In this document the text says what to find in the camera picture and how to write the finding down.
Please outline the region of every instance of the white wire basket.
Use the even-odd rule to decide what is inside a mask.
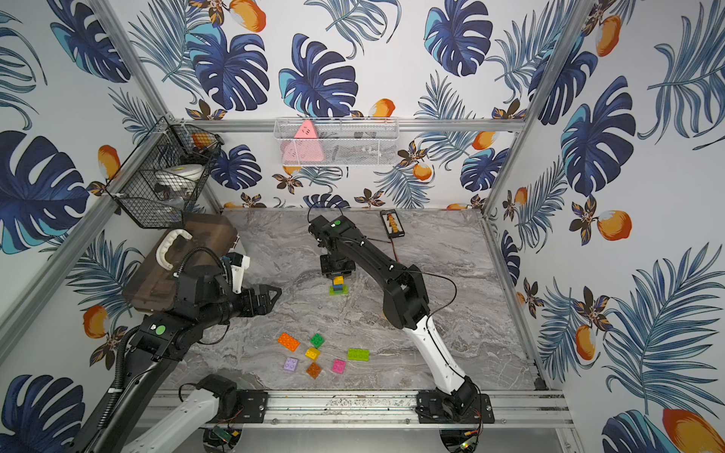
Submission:
[[[317,138],[295,138],[312,120]],[[274,137],[286,167],[370,167],[399,161],[397,118],[277,118]]]

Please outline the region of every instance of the black mounting plate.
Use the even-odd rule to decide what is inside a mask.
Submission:
[[[421,390],[416,397],[418,400],[418,409],[425,414],[431,414],[431,405],[434,408],[431,417],[418,414],[419,423],[449,423],[458,425],[475,425],[479,422],[474,410],[479,410],[482,406],[483,423],[490,425],[494,423],[494,412],[491,408],[491,399],[486,394],[479,394],[457,420],[450,420],[448,415],[442,410],[441,393],[437,390]]]

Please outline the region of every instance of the green lego brick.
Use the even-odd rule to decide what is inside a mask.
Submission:
[[[320,346],[322,346],[322,343],[324,343],[324,342],[325,342],[325,339],[324,339],[324,338],[322,338],[322,336],[321,336],[321,335],[320,335],[319,333],[316,333],[316,334],[315,334],[315,336],[313,336],[313,337],[312,337],[312,338],[310,339],[310,343],[312,343],[312,345],[313,345],[313,346],[314,346],[315,348],[317,348],[317,349],[319,349],[319,348],[320,348]]]
[[[347,350],[348,360],[359,360],[361,362],[370,361],[370,351],[367,349],[348,349]]]
[[[347,295],[347,285],[342,286],[342,291],[335,291],[332,286],[330,286],[330,295],[331,296],[340,296],[340,295]]]

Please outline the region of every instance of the purple lego brick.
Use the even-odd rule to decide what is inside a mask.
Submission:
[[[295,371],[296,369],[297,369],[297,359],[287,357],[287,360],[284,362],[284,370],[292,372],[292,371]]]

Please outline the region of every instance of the palm leaf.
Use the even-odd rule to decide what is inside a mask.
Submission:
[[[551,379],[565,382],[569,367],[578,375],[579,368],[588,370],[597,359],[582,364],[576,354],[576,330],[584,325],[584,321],[574,311],[576,300],[571,298],[571,288],[569,296],[564,296],[555,278],[554,291],[547,287],[546,292],[546,305],[542,311],[546,321],[539,331],[539,356]]]
[[[418,102],[421,110],[415,113],[416,118],[424,120],[469,120],[476,116],[472,112],[466,112],[463,100],[451,88],[448,77],[441,78],[436,71],[436,79],[431,74],[431,84],[426,83],[427,96],[422,96]],[[418,136],[421,138],[420,147],[428,148],[428,157],[431,160],[442,160],[446,170],[448,164],[461,157],[468,156],[465,151],[473,143],[478,135],[473,131],[448,130],[438,132],[424,132]]]
[[[302,167],[297,174],[298,179],[306,179],[312,184],[326,186],[328,194],[332,194],[332,188],[337,187],[335,181],[342,179],[340,167]]]
[[[75,293],[88,296],[78,305],[101,305],[114,322],[121,313],[131,313],[131,304],[121,295],[121,291],[141,265],[137,259],[126,263],[128,254],[133,252],[143,257],[138,249],[124,249],[125,242],[113,249],[113,243],[106,241],[106,231],[103,230],[66,277],[70,280],[68,286],[78,288],[73,290]]]
[[[307,0],[304,4],[322,7],[332,16],[332,23],[325,29],[337,29],[340,36],[352,44],[352,53],[347,59],[355,58],[357,46],[365,53],[363,39],[377,41],[388,30],[388,16],[375,3],[390,3],[398,8],[395,27],[388,37],[395,34],[400,24],[400,3],[398,0]]]
[[[551,168],[529,186],[529,199],[521,207],[516,207],[518,213],[518,235],[521,237],[521,248],[526,246],[535,249],[541,243],[541,249],[546,245],[549,231],[552,230],[551,220],[556,211],[564,208],[564,199],[561,197],[567,189],[566,175],[563,163],[557,159]]]
[[[720,0],[713,0],[705,27],[704,19],[703,4],[700,4],[694,30],[689,19],[682,17],[679,54],[667,43],[655,46],[667,58],[667,74],[662,83],[647,87],[648,90],[658,90],[655,103],[657,122],[649,131],[638,133],[639,138],[649,138],[662,125],[659,140],[667,130],[670,119],[679,135],[699,137],[710,132],[725,118],[725,10],[720,10]],[[701,130],[703,113],[707,125]],[[688,125],[685,125],[685,117],[689,117]]]
[[[512,21],[513,36],[505,31],[508,42],[502,39],[496,40],[501,46],[502,56],[488,57],[486,61],[503,66],[503,74],[495,80],[503,78],[506,86],[512,91],[511,97],[505,101],[506,104],[523,97],[523,91],[529,88],[531,76],[539,67],[544,54],[554,49],[554,44],[568,22],[573,6],[572,0],[548,2],[538,19],[536,11],[531,12],[530,22],[527,22],[529,17],[525,16],[521,28]]]
[[[143,138],[147,133],[153,130],[156,125],[156,116],[151,107],[141,98],[131,97],[129,93],[124,93],[122,89],[118,89],[118,93],[111,90],[111,99],[113,99],[113,107],[123,115],[124,129],[133,134],[133,142]]]
[[[431,179],[423,182],[413,175],[413,168],[414,165],[403,168],[395,166],[388,172],[374,172],[377,176],[382,176],[382,179],[375,182],[378,184],[378,189],[392,196],[396,207],[422,208],[430,201],[426,196],[426,190],[433,188],[430,183],[436,178],[435,169]]]
[[[725,272],[708,272],[721,250],[722,246],[709,262],[705,262],[707,244],[691,262],[692,249],[688,249],[677,267],[664,259],[669,279],[659,260],[655,261],[651,274],[638,270],[639,275],[632,276],[637,289],[630,293],[631,304],[616,299],[619,309],[607,310],[614,313],[622,327],[615,327],[605,341],[605,351],[613,362],[605,368],[614,372],[607,376],[607,388],[611,391],[613,381],[621,383],[630,393],[644,399],[645,414],[649,413],[650,402],[696,414],[695,407],[699,407],[713,415],[705,403],[723,404],[700,388],[700,384],[716,379],[683,374],[688,370],[715,369],[687,359],[710,348],[703,341],[716,333],[705,326],[719,318],[705,314],[722,308],[698,302],[717,298],[705,290],[725,289],[714,281]]]
[[[168,79],[187,90],[195,104],[202,86],[189,58],[186,34],[209,22],[207,12],[190,7],[188,0],[151,0],[149,14],[142,12],[138,21],[139,25],[130,24],[129,33],[136,39],[133,45],[147,55],[141,61],[163,72],[162,82]]]
[[[13,20],[20,22],[15,17],[3,11],[0,11],[0,18],[2,18],[0,23],[8,23]],[[41,61],[38,58],[36,50],[32,45],[30,45],[30,42],[25,39],[23,35],[8,27],[0,27],[0,38],[3,37],[18,38],[25,44],[33,57],[35,57],[38,67],[40,67],[41,73],[43,74],[43,82],[48,85],[48,80],[46,79],[45,72],[43,71]],[[2,57],[11,57],[12,60],[4,59]],[[11,94],[11,92],[18,94],[30,93],[36,88],[37,80],[38,79],[33,67],[23,55],[10,49],[9,47],[0,46],[0,107],[10,107],[15,109],[25,123],[22,127],[23,130],[29,130],[33,127],[33,122],[30,120],[30,115],[28,115],[26,107],[33,110],[35,113],[38,111],[26,101],[23,101],[21,98]]]

